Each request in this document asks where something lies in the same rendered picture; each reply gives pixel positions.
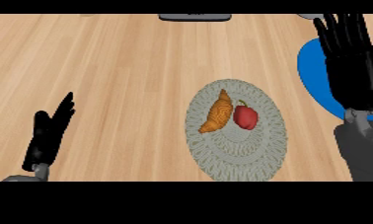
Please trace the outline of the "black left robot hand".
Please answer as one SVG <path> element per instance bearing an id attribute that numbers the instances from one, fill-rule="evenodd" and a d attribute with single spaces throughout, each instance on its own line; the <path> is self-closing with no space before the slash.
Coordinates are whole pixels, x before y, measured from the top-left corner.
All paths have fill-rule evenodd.
<path id="1" fill-rule="evenodd" d="M 48 166 L 53 164 L 73 112 L 72 93 L 63 97 L 53 115 L 48 115 L 45 111 L 35 112 L 32 139 L 22 164 L 25 171 L 32 172 L 39 164 Z"/>

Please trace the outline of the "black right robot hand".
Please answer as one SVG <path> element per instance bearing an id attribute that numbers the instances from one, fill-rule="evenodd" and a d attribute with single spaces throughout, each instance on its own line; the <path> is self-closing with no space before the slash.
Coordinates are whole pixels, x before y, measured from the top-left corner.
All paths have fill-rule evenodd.
<path id="1" fill-rule="evenodd" d="M 345 109 L 373 111 L 373 42 L 361 14 L 314 18 L 328 89 Z"/>

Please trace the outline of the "red bell pepper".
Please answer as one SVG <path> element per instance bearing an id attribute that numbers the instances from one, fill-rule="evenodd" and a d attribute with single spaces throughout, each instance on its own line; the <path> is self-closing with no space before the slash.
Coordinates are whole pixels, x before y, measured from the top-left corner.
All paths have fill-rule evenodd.
<path id="1" fill-rule="evenodd" d="M 236 125 L 246 130 L 252 130 L 258 123 L 258 113 L 247 107 L 246 103 L 240 101 L 241 105 L 236 107 L 233 113 L 233 121 Z"/>

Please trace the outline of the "golden brown croissant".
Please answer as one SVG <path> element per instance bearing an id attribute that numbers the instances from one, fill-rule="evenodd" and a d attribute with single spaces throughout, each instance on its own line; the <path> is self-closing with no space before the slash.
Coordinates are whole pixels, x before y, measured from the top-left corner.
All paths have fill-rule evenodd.
<path id="1" fill-rule="evenodd" d="M 218 94 L 218 99 L 213 102 L 207 111 L 206 121 L 202 124 L 197 132 L 206 133 L 221 129 L 225 126 L 225 123 L 231 117 L 231 113 L 233 113 L 231 100 L 225 90 L 221 90 Z"/>

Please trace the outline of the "dark grey flat appliance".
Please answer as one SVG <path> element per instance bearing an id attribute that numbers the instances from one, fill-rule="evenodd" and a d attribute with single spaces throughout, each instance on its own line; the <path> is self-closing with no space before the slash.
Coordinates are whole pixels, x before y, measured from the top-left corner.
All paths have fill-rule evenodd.
<path id="1" fill-rule="evenodd" d="M 225 22 L 231 14 L 159 14 L 159 19 L 171 22 Z"/>

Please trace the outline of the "grey woven oval placemat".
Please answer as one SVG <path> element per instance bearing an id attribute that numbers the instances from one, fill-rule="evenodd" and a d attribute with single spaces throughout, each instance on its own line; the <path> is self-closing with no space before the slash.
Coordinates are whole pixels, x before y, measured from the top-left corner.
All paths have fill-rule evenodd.
<path id="1" fill-rule="evenodd" d="M 219 91 L 233 107 L 244 105 L 258 113 L 252 130 L 233 118 L 221 129 L 199 133 Z M 207 83 L 196 92 L 185 111 L 185 144 L 199 168 L 215 181 L 265 182 L 281 168 L 287 153 L 287 130 L 280 110 L 265 92 L 237 79 Z"/>

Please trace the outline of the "blue plate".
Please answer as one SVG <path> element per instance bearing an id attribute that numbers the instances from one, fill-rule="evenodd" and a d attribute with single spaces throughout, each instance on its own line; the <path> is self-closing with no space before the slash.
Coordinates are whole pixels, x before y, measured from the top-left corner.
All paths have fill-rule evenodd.
<path id="1" fill-rule="evenodd" d="M 324 55 L 317 38 L 311 39 L 300 48 L 297 54 L 297 72 L 303 86 L 318 105 L 337 118 L 343 118 L 345 108 L 330 92 Z M 342 87 L 342 92 L 351 94 L 356 99 L 359 107 L 371 111 L 367 115 L 367 120 L 373 121 L 373 92 L 364 94 L 359 91 L 359 81 L 355 79 L 355 73 L 352 70 L 345 71 L 342 77 L 346 81 Z"/>

